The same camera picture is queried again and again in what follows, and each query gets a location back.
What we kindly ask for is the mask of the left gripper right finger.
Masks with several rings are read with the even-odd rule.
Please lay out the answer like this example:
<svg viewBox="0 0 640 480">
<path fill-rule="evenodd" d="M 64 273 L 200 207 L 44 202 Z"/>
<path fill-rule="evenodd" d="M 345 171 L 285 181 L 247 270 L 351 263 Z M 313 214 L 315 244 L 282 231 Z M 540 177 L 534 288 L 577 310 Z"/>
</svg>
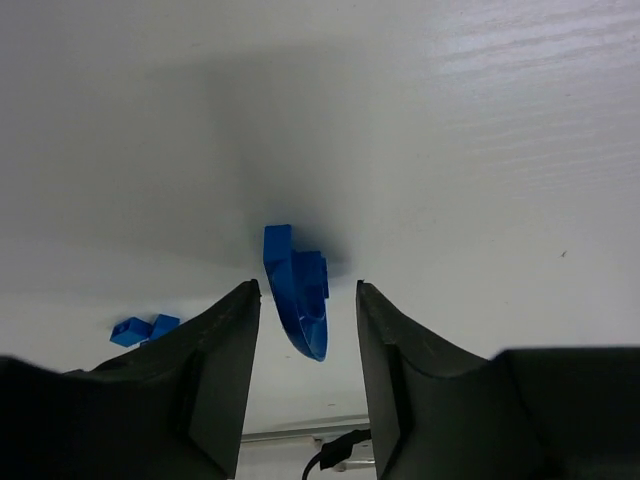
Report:
<svg viewBox="0 0 640 480">
<path fill-rule="evenodd" d="M 356 317 L 381 479 L 635 479 L 639 351 L 508 349 L 485 359 L 359 282 Z"/>
</svg>

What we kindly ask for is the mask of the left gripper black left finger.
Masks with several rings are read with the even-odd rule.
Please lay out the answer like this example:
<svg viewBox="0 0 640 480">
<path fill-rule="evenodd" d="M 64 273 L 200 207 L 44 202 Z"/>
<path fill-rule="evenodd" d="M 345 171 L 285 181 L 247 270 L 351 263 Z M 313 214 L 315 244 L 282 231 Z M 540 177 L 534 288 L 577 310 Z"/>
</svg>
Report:
<svg viewBox="0 0 640 480">
<path fill-rule="evenodd" d="M 260 318 L 256 281 L 90 370 L 1 360 L 5 479 L 231 479 Z"/>
</svg>

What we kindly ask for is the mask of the blue lego piece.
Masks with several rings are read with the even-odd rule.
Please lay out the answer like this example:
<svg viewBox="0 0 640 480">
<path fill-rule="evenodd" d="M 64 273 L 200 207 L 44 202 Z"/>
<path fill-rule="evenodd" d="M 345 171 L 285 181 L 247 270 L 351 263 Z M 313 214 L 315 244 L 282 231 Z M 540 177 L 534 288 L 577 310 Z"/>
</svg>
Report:
<svg viewBox="0 0 640 480">
<path fill-rule="evenodd" d="M 318 250 L 295 249 L 290 225 L 269 225 L 264 228 L 263 265 L 288 339 L 305 357 L 324 361 L 328 351 L 326 258 Z"/>
</svg>

